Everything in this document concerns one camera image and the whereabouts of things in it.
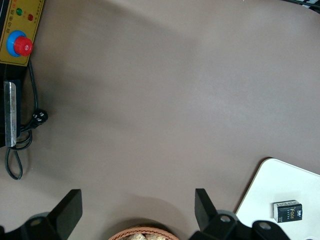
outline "white tray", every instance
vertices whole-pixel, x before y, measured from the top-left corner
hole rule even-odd
[[[302,220],[277,223],[272,203],[288,200],[302,204]],[[249,227],[257,220],[274,222],[291,240],[320,240],[320,175],[269,158],[261,164],[236,215]]]

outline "black box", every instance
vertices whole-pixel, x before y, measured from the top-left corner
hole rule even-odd
[[[277,223],[302,220],[302,204],[296,200],[275,202],[273,217]]]

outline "red button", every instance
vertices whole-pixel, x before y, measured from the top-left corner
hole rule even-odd
[[[33,49],[32,41],[25,36],[18,36],[13,44],[14,51],[21,56],[28,56]]]

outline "emergency stop button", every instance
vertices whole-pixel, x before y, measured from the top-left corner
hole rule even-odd
[[[26,57],[31,54],[33,43],[23,31],[17,30],[8,36],[6,49],[13,57]]]
[[[18,36],[14,41],[13,49],[15,53],[26,57],[31,54],[33,44],[29,38],[25,36]]]

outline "wicker basket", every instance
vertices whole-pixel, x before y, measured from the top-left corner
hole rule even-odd
[[[172,235],[171,233],[152,226],[130,227],[110,237],[109,240],[121,240],[122,238],[128,237],[133,234],[154,234],[161,237],[165,237],[167,240],[179,240],[179,238]]]

